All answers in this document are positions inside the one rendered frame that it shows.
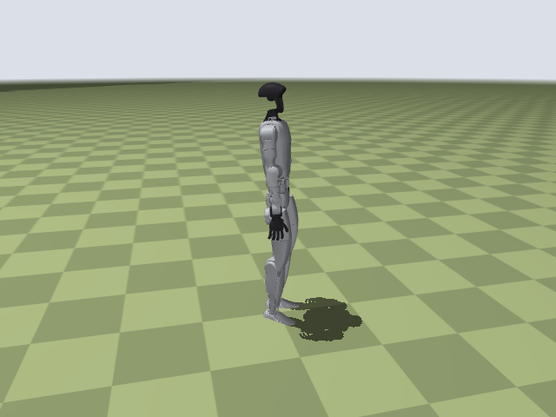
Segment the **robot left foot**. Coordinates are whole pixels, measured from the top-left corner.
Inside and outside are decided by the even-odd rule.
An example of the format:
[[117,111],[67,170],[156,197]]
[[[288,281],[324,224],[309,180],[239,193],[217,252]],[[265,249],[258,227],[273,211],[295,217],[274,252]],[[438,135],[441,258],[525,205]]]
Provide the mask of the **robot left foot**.
[[[269,300],[266,301],[265,306],[269,308]],[[297,302],[292,302],[281,298],[279,308],[298,308],[299,306],[300,304]]]

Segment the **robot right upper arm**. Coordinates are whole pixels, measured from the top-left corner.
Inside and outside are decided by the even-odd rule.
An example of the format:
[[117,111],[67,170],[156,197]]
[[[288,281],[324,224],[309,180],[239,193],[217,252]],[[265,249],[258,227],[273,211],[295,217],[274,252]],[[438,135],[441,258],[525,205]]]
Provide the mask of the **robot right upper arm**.
[[265,172],[267,174],[268,168],[275,167],[278,170],[279,178],[282,175],[282,168],[275,164],[277,136],[278,134],[275,125],[265,125],[260,130]]

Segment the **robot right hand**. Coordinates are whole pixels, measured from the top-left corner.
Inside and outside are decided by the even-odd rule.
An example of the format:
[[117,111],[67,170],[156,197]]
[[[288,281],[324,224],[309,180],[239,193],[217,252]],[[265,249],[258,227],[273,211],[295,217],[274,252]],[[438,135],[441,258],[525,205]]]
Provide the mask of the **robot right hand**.
[[288,227],[286,226],[286,224],[283,222],[283,220],[281,219],[282,217],[282,210],[281,213],[279,215],[272,215],[272,207],[270,206],[270,217],[272,217],[271,222],[269,223],[269,235],[268,235],[268,239],[271,238],[272,235],[272,230],[274,230],[273,232],[273,238],[272,240],[275,239],[275,231],[277,231],[277,238],[276,240],[279,241],[280,239],[280,231],[281,231],[281,239],[283,239],[283,227],[285,228],[286,232],[288,232]]

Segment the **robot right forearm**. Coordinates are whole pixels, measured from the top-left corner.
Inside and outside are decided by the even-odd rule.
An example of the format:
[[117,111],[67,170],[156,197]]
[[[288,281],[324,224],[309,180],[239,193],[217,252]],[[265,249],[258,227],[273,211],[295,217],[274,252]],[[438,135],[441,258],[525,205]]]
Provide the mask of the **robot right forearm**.
[[266,184],[268,187],[268,194],[270,206],[272,207],[272,215],[279,215],[281,213],[281,197],[280,186],[281,182],[278,179],[278,170],[275,167],[270,167],[267,170]]

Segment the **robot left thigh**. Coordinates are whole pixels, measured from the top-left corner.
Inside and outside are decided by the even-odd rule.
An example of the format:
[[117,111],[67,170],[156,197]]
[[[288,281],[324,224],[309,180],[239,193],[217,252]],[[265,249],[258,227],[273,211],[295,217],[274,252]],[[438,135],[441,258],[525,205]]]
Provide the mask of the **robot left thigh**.
[[[291,252],[294,248],[294,245],[295,245],[297,232],[298,232],[298,213],[297,213],[297,207],[296,207],[296,204],[295,204],[295,199],[292,195],[289,195],[289,204],[288,204],[288,207],[287,207],[287,212],[288,212],[288,217],[289,217],[289,221],[290,221],[291,235],[292,235],[292,244],[291,244],[291,250],[290,250],[290,254],[291,254]],[[274,256],[273,252],[272,252],[272,256]]]

